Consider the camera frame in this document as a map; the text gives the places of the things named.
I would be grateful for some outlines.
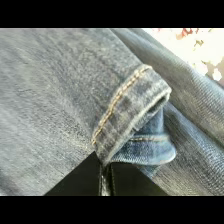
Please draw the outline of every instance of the seam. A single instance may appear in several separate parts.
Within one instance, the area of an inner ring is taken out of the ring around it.
[[[134,74],[134,76],[128,81],[128,83],[122,87],[121,90],[118,91],[118,93],[116,94],[116,97],[114,98],[114,100],[112,101],[112,103],[109,104],[109,108],[108,108],[108,112],[105,115],[105,117],[100,121],[99,123],[99,128],[98,130],[95,132],[94,137],[92,139],[92,145],[94,145],[96,143],[96,137],[100,134],[100,132],[102,131],[105,123],[107,122],[107,120],[110,118],[110,116],[113,114],[114,112],[114,108],[117,104],[117,102],[121,99],[121,97],[123,96],[123,94],[125,93],[125,91],[131,87],[134,82],[139,79],[141,76],[143,76],[143,72],[145,72],[146,70],[148,70],[150,67],[147,68],[143,68],[141,70],[136,71],[136,73]]]
[[[168,137],[157,137],[157,138],[131,138],[129,141],[141,142],[141,141],[153,141],[153,142],[163,142],[166,141]]]

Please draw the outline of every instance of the faded denim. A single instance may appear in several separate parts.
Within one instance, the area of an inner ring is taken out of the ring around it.
[[[0,49],[1,195],[43,195],[93,150],[223,195],[223,89],[143,30],[0,29]]]

